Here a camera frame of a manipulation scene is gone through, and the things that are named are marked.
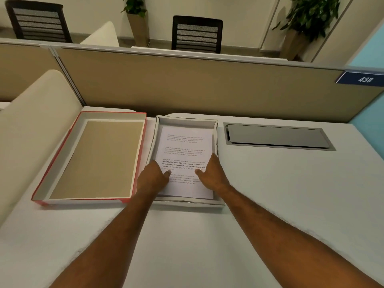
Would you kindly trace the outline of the blue number sign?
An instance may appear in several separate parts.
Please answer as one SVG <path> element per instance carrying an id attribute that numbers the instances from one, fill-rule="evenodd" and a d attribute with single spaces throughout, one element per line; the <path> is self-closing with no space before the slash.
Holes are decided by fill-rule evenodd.
<path id="1" fill-rule="evenodd" d="M 384 72 L 344 71 L 336 84 L 384 87 Z"/>

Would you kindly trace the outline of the light blue partition panel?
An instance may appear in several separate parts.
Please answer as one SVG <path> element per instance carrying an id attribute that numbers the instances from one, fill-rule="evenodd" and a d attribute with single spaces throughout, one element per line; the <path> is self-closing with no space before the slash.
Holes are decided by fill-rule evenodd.
<path id="1" fill-rule="evenodd" d="M 350 66 L 384 69 L 384 23 L 351 60 Z M 384 159 L 384 93 L 351 121 Z"/>

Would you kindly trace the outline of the beige desk partition panel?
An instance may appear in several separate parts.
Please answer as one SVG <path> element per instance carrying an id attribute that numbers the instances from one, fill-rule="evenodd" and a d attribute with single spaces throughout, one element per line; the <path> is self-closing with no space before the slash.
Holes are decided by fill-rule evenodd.
<path id="1" fill-rule="evenodd" d="M 148 114 L 349 122 L 384 92 L 336 83 L 342 69 L 300 62 L 76 45 L 55 50 L 87 106 Z"/>
<path id="2" fill-rule="evenodd" d="M 11 102 L 48 70 L 63 74 L 82 106 L 86 103 L 56 50 L 61 43 L 0 38 L 0 102 Z"/>

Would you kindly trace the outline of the person's left forearm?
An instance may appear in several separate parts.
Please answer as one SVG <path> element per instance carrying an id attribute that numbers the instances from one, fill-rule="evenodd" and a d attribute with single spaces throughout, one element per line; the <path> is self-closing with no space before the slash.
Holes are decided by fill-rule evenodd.
<path id="1" fill-rule="evenodd" d="M 139 190 L 49 288 L 122 288 L 157 191 Z"/>

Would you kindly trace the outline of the person's right forearm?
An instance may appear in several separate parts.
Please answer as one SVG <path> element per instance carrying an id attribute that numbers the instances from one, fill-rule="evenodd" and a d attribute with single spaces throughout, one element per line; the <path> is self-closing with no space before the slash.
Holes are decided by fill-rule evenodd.
<path id="1" fill-rule="evenodd" d="M 284 222 L 231 185 L 211 185 L 283 288 L 384 288 L 318 239 Z"/>

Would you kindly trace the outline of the person's right hand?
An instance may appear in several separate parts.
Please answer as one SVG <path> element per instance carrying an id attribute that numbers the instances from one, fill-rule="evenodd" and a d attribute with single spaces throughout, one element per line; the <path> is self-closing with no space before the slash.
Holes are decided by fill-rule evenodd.
<path id="1" fill-rule="evenodd" d="M 216 154 L 211 154 L 204 172 L 207 173 L 207 179 L 200 181 L 218 195 L 232 187 Z"/>

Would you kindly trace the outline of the black mesh office chair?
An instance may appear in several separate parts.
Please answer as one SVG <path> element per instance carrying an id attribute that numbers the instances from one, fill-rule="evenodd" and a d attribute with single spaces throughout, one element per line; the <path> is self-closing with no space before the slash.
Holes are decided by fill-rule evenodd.
<path id="1" fill-rule="evenodd" d="M 17 39 L 73 43 L 62 4 L 6 0 L 5 7 Z"/>
<path id="2" fill-rule="evenodd" d="M 220 19 L 175 15 L 171 49 L 220 54 L 222 31 Z"/>

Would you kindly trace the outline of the potted plant in tan planter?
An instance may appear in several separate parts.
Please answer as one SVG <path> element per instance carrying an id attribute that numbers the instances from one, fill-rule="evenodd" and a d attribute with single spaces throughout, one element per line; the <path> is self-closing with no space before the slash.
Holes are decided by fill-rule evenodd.
<path id="1" fill-rule="evenodd" d="M 122 12 L 127 14 L 137 47 L 148 47 L 150 43 L 148 15 L 145 0 L 123 0 Z"/>
<path id="2" fill-rule="evenodd" d="M 293 61 L 309 44 L 319 37 L 326 37 L 326 30 L 333 19 L 339 17 L 339 0 L 290 0 L 291 9 L 283 26 L 281 21 L 272 30 L 287 30 L 280 58 Z"/>

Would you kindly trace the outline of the red cardboard box lid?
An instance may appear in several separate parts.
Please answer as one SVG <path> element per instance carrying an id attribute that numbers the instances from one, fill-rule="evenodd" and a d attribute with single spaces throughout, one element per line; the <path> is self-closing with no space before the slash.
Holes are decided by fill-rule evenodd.
<path id="1" fill-rule="evenodd" d="M 41 206 L 128 203 L 136 182 L 147 114 L 81 111 L 31 201 Z"/>

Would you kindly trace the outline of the person's left hand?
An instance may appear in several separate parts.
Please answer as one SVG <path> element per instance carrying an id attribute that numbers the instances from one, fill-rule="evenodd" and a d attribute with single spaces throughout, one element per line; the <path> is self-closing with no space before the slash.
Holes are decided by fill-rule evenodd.
<path id="1" fill-rule="evenodd" d="M 137 178 L 136 194 L 143 195 L 153 202 L 169 183 L 169 180 L 163 179 L 163 174 L 158 163 L 151 160 Z"/>

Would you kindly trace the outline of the stack of printed white papers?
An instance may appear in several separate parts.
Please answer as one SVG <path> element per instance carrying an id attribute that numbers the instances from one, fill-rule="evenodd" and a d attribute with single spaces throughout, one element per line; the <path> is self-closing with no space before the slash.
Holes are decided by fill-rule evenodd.
<path id="1" fill-rule="evenodd" d="M 211 129 L 162 126 L 153 159 L 164 173 L 171 171 L 169 183 L 160 196 L 213 199 L 195 173 L 205 171 L 213 153 Z"/>

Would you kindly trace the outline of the cream curved side divider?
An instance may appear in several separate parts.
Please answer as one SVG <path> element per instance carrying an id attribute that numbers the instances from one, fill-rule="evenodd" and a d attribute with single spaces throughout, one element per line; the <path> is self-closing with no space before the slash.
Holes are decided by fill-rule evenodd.
<path id="1" fill-rule="evenodd" d="M 83 109 L 49 70 L 0 111 L 0 228 Z"/>
<path id="2" fill-rule="evenodd" d="M 90 46 L 119 47 L 116 30 L 111 21 L 107 21 L 80 44 Z"/>

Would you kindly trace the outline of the white cardboard box tray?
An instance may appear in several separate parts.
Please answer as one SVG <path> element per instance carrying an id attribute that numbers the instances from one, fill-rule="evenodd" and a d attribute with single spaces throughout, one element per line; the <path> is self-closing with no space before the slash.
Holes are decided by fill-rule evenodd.
<path id="1" fill-rule="evenodd" d="M 176 127 L 186 127 L 186 128 L 211 129 L 213 153 L 218 155 L 218 148 L 217 148 L 218 120 L 156 116 L 156 125 L 154 129 L 151 148 L 147 158 L 147 164 L 150 163 L 151 160 L 154 160 L 153 156 L 155 154 L 155 151 L 158 145 L 161 128 L 162 126 L 165 126 L 165 125 L 176 126 Z M 175 207 L 191 207 L 191 208 L 195 208 L 195 207 L 223 208 L 225 206 L 224 201 L 214 192 L 213 194 L 214 194 L 213 199 L 168 197 L 168 196 L 160 196 L 158 194 L 157 198 L 154 200 L 154 204 L 163 205 L 163 206 L 168 205 L 168 206 L 175 206 Z"/>

